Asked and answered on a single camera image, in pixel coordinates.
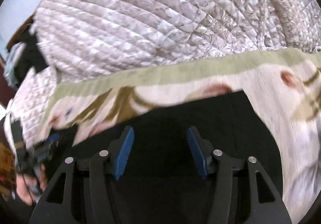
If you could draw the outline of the person's left hand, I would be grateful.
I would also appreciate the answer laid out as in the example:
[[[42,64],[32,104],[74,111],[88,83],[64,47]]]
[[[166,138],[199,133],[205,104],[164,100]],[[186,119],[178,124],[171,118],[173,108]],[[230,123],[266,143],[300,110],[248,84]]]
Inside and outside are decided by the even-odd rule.
[[[36,196],[32,193],[30,188],[40,184],[40,188],[44,191],[48,184],[48,179],[46,177],[46,167],[44,164],[41,165],[41,172],[39,178],[28,175],[17,175],[16,176],[16,193],[19,198],[28,206],[31,206],[36,202]]]

